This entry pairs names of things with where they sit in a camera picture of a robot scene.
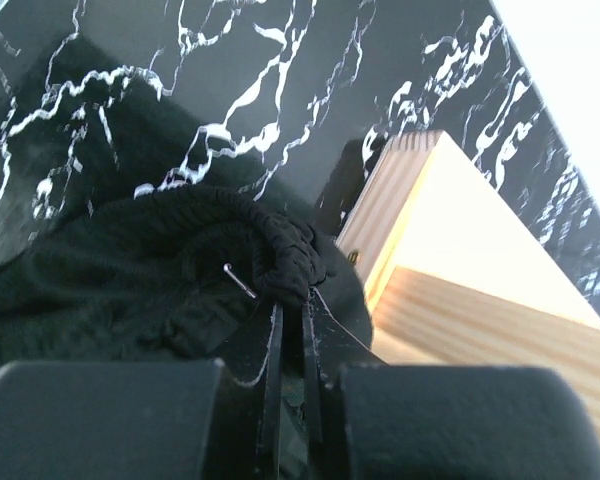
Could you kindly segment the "black trousers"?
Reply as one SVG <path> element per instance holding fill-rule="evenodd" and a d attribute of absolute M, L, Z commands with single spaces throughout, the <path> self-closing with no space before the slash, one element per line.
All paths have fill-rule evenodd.
<path fill-rule="evenodd" d="M 202 185 L 114 201 L 0 265 L 0 366 L 197 359 L 261 298 L 301 307 L 311 291 L 371 342 L 353 265 L 307 222 Z"/>

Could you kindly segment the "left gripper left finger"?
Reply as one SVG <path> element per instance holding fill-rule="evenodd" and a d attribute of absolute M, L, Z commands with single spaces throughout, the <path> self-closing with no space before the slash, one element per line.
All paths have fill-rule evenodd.
<path fill-rule="evenodd" d="M 0 368 L 0 479 L 274 479 L 282 308 L 207 359 Z"/>

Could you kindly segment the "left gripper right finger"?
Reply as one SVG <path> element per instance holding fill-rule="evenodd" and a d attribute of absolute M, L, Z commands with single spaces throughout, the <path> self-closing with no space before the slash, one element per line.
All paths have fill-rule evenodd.
<path fill-rule="evenodd" d="M 305 304 L 313 479 L 600 479 L 600 440 L 554 371 L 389 365 Z"/>

